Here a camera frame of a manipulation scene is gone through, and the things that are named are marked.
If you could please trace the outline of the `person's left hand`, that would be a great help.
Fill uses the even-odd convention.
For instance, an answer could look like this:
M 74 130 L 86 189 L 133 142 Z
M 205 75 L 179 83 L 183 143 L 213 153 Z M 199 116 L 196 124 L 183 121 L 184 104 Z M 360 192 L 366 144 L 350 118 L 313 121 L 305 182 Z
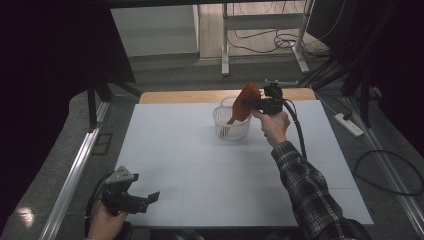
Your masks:
M 91 218 L 88 234 L 89 240 L 114 240 L 121 232 L 128 212 L 121 211 L 117 216 L 99 201 Z

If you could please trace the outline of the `white table cover board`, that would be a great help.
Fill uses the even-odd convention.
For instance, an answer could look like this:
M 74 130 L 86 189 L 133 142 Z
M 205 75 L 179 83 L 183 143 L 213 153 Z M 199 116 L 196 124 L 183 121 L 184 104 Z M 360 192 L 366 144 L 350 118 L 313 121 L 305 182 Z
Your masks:
M 138 104 L 118 163 L 139 176 L 129 189 L 158 193 L 144 227 L 290 227 L 292 205 L 271 146 L 253 119 L 247 136 L 227 141 L 215 132 L 213 103 Z

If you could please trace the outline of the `wooden table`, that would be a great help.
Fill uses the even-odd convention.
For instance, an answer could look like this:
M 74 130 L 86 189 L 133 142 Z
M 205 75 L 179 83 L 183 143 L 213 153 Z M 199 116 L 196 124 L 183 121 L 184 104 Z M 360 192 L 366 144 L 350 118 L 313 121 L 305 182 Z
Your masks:
M 199 90 L 199 91 L 165 91 L 145 92 L 141 95 L 140 104 L 166 103 L 217 103 L 227 96 L 238 96 L 240 90 Z M 315 94 L 308 88 L 286 88 L 285 99 L 294 101 L 315 100 Z

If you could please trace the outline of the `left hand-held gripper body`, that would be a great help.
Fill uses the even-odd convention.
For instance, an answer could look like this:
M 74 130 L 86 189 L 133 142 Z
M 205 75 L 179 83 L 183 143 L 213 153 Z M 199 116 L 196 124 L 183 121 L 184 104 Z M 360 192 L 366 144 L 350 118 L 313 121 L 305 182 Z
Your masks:
M 120 166 L 106 178 L 101 201 L 113 216 L 121 212 L 137 214 L 147 211 L 148 198 L 128 193 L 130 186 L 138 180 L 138 177 L 138 174 L 132 174 L 124 166 Z

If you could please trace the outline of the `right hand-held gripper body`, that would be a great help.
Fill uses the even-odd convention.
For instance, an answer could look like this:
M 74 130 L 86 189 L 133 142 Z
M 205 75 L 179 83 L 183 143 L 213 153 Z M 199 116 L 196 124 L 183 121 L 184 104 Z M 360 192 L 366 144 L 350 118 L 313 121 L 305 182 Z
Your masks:
M 263 86 L 265 97 L 259 100 L 258 109 L 267 115 L 276 115 L 286 110 L 290 115 L 296 116 L 296 107 L 291 100 L 283 97 L 283 90 L 277 81 L 268 82 Z

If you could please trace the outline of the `white plastic basket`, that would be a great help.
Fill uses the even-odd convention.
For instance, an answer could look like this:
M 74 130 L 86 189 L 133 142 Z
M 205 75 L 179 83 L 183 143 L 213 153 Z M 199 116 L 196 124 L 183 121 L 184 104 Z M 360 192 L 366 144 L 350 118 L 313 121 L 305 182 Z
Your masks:
M 224 140 L 236 141 L 247 136 L 250 127 L 251 116 L 245 120 L 235 120 L 232 124 L 228 121 L 232 117 L 232 106 L 226 103 L 227 100 L 235 100 L 235 96 L 224 97 L 219 106 L 213 111 L 215 133 Z

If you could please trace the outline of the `black metal stand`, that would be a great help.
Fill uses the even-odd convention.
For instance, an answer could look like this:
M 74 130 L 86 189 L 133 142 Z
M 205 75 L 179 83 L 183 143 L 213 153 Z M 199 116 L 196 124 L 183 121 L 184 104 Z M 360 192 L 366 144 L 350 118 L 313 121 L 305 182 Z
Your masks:
M 324 86 L 334 82 L 335 80 L 347 76 L 340 89 L 343 96 L 352 97 L 356 91 L 359 91 L 359 115 L 362 122 L 367 128 L 371 127 L 369 121 L 369 101 L 370 97 L 370 68 L 364 65 L 362 60 L 354 60 L 341 70 L 324 78 L 318 83 L 311 85 L 314 91 L 317 91 Z
M 107 74 L 102 74 L 100 77 L 89 80 L 87 82 L 89 132 L 93 132 L 100 123 L 97 115 L 96 96 L 99 96 L 100 99 L 106 103 L 109 103 L 113 98 L 109 83 L 112 83 L 138 98 L 142 95 L 142 91 Z

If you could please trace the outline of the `wooden hairbrush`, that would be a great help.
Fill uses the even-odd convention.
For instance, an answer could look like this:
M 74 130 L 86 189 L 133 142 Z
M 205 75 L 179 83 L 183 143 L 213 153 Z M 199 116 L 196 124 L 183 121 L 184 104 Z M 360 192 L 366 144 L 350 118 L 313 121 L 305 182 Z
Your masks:
M 248 106 L 243 105 L 242 101 L 259 100 L 260 98 L 261 94 L 258 87 L 253 82 L 248 82 L 234 101 L 232 106 L 232 116 L 227 123 L 233 124 L 235 121 L 243 122 L 246 120 L 250 115 L 251 110 Z

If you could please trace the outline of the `dark floor socket plate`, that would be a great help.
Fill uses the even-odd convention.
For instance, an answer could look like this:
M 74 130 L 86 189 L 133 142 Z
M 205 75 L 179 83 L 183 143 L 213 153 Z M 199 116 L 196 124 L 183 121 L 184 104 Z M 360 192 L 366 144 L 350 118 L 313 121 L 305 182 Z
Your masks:
M 99 134 L 92 149 L 91 154 L 94 156 L 104 156 L 108 154 L 112 143 L 113 134 L 103 133 Z

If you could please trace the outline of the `aluminium floor rail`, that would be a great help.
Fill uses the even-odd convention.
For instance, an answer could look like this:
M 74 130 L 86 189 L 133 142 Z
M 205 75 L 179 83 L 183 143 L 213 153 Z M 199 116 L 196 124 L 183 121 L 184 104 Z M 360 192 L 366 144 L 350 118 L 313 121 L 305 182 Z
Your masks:
M 362 120 L 360 116 L 360 108 L 354 98 L 343 97 L 343 101 L 351 108 L 352 118 L 358 126 L 364 131 L 364 139 L 372 150 L 382 150 L 383 147 L 373 130 Z M 413 196 L 406 195 L 407 188 L 401 180 L 399 173 L 394 165 L 390 162 L 389 153 L 382 152 L 376 156 L 378 165 L 388 181 L 390 187 L 396 191 L 396 197 L 402 206 L 414 232 L 418 235 L 419 240 L 424 240 L 424 211 L 419 207 Z
M 92 148 L 99 135 L 101 124 L 104 120 L 109 103 L 101 102 L 99 109 L 96 111 L 95 120 L 97 123 L 94 129 L 86 133 L 85 138 L 80 146 L 74 162 L 68 172 L 68 175 L 62 185 L 57 200 L 49 214 L 49 217 L 40 234 L 39 240 L 55 240 L 64 221 L 68 207 L 76 192 L 78 182 L 82 176 L 85 165 L 91 154 Z

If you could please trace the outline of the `white power strip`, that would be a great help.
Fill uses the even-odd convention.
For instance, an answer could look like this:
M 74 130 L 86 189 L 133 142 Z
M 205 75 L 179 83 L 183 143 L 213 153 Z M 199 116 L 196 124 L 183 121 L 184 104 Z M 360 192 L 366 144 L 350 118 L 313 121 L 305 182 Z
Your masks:
M 355 123 L 347 118 L 342 113 L 336 114 L 334 119 L 343 126 L 352 136 L 359 137 L 364 134 L 363 130 L 360 129 Z

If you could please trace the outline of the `white wall panel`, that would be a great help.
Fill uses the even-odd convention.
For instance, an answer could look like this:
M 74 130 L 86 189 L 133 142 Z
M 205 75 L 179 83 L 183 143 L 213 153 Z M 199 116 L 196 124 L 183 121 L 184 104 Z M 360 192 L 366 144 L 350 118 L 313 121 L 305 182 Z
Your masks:
M 128 57 L 197 53 L 196 5 L 112 9 Z

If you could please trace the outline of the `white desk frame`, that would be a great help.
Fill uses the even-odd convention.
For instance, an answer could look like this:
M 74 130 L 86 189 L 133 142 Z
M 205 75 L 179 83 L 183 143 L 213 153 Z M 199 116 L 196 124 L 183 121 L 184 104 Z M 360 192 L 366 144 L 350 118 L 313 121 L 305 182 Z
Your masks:
M 302 73 L 309 72 L 309 68 L 301 53 L 301 44 L 309 22 L 315 0 L 307 0 L 302 13 L 280 13 L 261 15 L 229 15 L 228 4 L 222 4 L 223 15 L 223 43 L 222 43 L 222 75 L 229 75 L 229 30 L 262 30 L 262 29 L 297 29 L 298 35 L 294 43 L 290 45 L 298 66 Z

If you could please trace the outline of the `dark curtain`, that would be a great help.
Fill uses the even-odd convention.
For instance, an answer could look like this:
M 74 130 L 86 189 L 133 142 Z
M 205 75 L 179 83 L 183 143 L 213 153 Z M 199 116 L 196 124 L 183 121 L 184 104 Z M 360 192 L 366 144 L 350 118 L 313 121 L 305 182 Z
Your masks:
M 368 81 L 379 107 L 424 157 L 424 0 L 315 0 L 307 32 L 330 47 L 348 76 Z
M 90 85 L 133 81 L 101 0 L 0 0 L 0 234 Z

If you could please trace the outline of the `person's right hand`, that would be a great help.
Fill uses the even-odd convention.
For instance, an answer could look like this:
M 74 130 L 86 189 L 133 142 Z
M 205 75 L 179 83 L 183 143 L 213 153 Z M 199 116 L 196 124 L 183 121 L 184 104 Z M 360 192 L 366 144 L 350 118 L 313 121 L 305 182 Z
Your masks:
M 253 109 L 252 115 L 261 122 L 261 129 L 272 147 L 276 147 L 287 140 L 286 131 L 290 125 L 288 114 L 284 111 L 276 115 L 267 115 Z

